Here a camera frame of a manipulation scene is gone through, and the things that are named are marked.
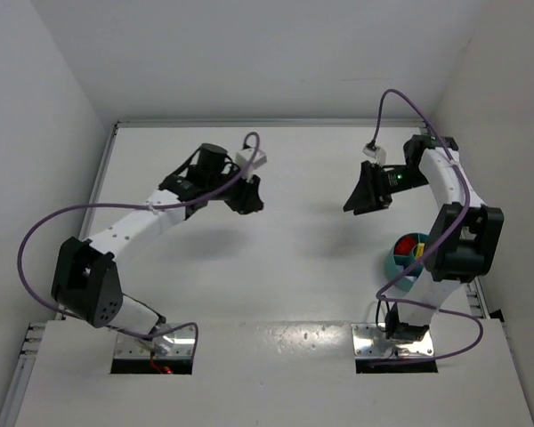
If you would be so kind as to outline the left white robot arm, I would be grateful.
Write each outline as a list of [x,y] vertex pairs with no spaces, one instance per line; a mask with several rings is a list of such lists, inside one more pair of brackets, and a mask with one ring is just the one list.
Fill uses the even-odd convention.
[[107,326],[136,335],[155,333],[165,318],[123,292],[121,270],[210,201],[222,201],[242,215],[261,211],[260,179],[255,170],[266,161],[263,151],[248,144],[235,157],[220,146],[201,144],[159,183],[141,209],[84,240],[68,238],[61,245],[53,299],[95,328]]

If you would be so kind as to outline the long yellow lego brick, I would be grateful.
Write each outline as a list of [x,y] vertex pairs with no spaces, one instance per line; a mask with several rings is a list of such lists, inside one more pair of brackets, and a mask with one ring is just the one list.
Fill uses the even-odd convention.
[[414,246],[411,254],[417,260],[423,256],[424,252],[425,252],[425,243],[420,242],[416,246]]

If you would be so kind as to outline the red lego brick top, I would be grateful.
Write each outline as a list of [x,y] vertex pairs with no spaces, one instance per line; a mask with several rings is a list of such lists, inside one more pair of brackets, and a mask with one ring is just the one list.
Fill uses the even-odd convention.
[[406,235],[396,243],[393,253],[395,255],[408,256],[417,244],[417,239],[415,239],[412,235]]

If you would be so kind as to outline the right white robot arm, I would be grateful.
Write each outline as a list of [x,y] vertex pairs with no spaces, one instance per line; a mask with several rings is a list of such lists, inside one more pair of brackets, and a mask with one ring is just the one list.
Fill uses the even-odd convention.
[[415,135],[403,153],[403,165],[362,162],[344,210],[369,214],[387,209],[395,193],[422,186],[432,191],[439,212],[425,241],[424,261],[416,266],[404,260],[401,275],[415,280],[403,297],[386,306],[386,338],[414,342],[424,337],[434,312],[461,285],[489,272],[505,217],[474,191],[453,138]]

